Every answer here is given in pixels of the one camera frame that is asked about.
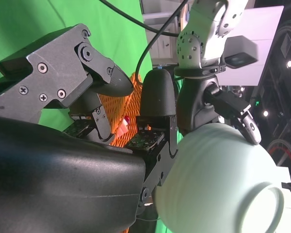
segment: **green backdrop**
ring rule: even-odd
[[[109,2],[142,21],[139,0]],[[0,0],[0,60],[50,32],[78,23],[88,26],[92,33],[89,40],[100,53],[113,59],[128,76],[135,71],[147,46],[145,30],[98,0]],[[148,55],[141,76],[151,69]],[[67,113],[68,110],[45,109],[39,124],[62,131],[72,122]],[[161,221],[156,232],[166,232]]]

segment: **bolt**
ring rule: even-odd
[[[81,50],[81,56],[85,61],[90,62],[94,57],[92,52],[93,51],[89,47],[85,46]]]
[[[41,94],[41,95],[39,96],[39,99],[40,99],[42,102],[45,102],[45,101],[48,100],[48,97],[46,96],[46,94]]]
[[[84,39],[87,39],[89,37],[88,31],[87,30],[83,30],[82,31],[82,36],[83,36]]]
[[[109,75],[111,75],[111,74],[112,74],[112,68],[108,67],[108,68],[107,68],[107,73],[108,73]]]
[[[20,94],[26,95],[28,93],[28,88],[25,86],[20,86],[18,91],[20,92]]]
[[[66,92],[63,89],[58,90],[57,95],[59,98],[63,99],[66,97]]]
[[[48,71],[48,66],[41,62],[38,64],[38,71],[45,74]]]
[[[146,199],[148,198],[148,193],[149,193],[149,189],[144,187],[142,192],[141,192],[141,196],[140,196],[140,201],[141,202],[145,202]]]

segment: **black plastic casing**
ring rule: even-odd
[[[129,149],[0,117],[0,233],[123,231],[144,177]]]

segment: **orange mesh bag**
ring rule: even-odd
[[[110,144],[112,146],[124,147],[137,133],[136,116],[139,115],[142,87],[137,84],[135,73],[132,74],[130,80],[134,86],[134,91],[129,96],[109,97],[99,95],[110,122],[111,133],[115,134],[115,140]],[[128,132],[118,137],[117,135],[125,116],[130,117],[130,124],[127,126]]]

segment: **ceiling light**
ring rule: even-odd
[[[263,112],[263,116],[267,117],[268,116],[268,112],[267,111],[264,111]]]
[[[287,67],[290,68],[291,67],[291,61],[287,62]]]

